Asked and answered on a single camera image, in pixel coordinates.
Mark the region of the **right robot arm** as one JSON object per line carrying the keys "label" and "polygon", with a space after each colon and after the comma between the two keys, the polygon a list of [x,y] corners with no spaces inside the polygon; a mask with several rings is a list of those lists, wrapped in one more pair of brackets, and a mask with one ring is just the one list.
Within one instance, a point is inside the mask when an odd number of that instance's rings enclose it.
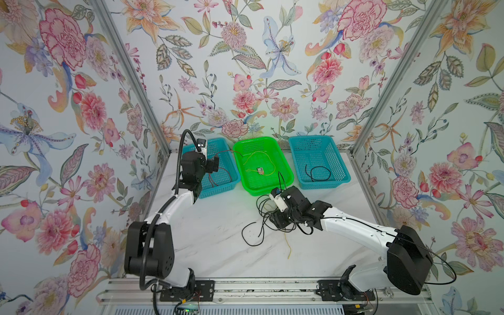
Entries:
{"label": "right robot arm", "polygon": [[269,198],[276,205],[270,221],[278,229],[290,224],[311,230],[344,236],[379,256],[379,261],[364,266],[350,265],[329,292],[340,299],[356,300],[376,289],[395,287],[419,295],[433,265],[430,251],[418,233],[406,225],[399,229],[369,223],[349,215],[330,203],[310,202],[301,191],[291,186],[273,189]]}

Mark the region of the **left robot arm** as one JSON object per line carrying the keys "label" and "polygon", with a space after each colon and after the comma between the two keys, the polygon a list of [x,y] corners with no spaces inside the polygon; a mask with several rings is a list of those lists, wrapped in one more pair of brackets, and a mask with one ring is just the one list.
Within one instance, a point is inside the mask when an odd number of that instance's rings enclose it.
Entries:
{"label": "left robot arm", "polygon": [[194,271],[175,258],[171,224],[181,211],[191,207],[202,192],[206,174],[219,170],[219,157],[206,152],[186,152],[179,158],[173,194],[155,214],[132,223],[127,231],[125,273],[139,277],[139,288],[192,287]]}

